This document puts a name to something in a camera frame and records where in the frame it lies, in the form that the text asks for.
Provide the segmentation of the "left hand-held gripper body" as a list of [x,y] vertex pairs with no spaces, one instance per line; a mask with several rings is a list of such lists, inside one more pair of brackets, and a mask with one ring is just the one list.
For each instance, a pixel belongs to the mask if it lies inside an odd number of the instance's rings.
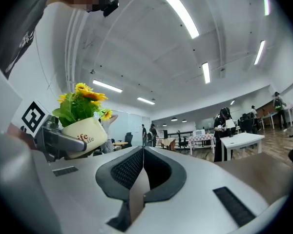
[[38,101],[29,100],[20,104],[11,121],[11,135],[24,141],[31,150],[44,154],[48,162],[64,157],[64,152],[46,146],[43,129],[60,130],[59,121]]

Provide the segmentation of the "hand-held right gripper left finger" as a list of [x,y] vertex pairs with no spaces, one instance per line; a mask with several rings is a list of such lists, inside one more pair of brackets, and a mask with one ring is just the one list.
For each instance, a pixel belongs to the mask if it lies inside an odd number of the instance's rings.
[[12,218],[35,234],[142,234],[142,218],[130,222],[129,206],[108,197],[96,181],[97,169],[126,158],[135,148],[101,157],[46,162],[39,151],[13,136],[0,134],[0,199],[10,216],[3,233],[19,233]]

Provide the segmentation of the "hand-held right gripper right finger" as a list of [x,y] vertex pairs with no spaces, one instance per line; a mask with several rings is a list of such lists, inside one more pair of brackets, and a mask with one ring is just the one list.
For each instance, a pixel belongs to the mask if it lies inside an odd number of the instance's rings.
[[[187,179],[168,201],[147,203],[128,234],[257,234],[284,205],[283,196],[268,203],[252,187],[218,165],[165,149],[154,151],[180,163]],[[228,187],[255,214],[255,219],[238,227],[214,189]]]

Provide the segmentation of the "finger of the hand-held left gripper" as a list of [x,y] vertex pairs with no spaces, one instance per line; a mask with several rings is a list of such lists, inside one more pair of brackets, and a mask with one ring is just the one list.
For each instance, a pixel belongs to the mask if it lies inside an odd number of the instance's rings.
[[66,152],[84,152],[87,148],[85,141],[65,135],[60,130],[44,128],[43,141],[46,146]]

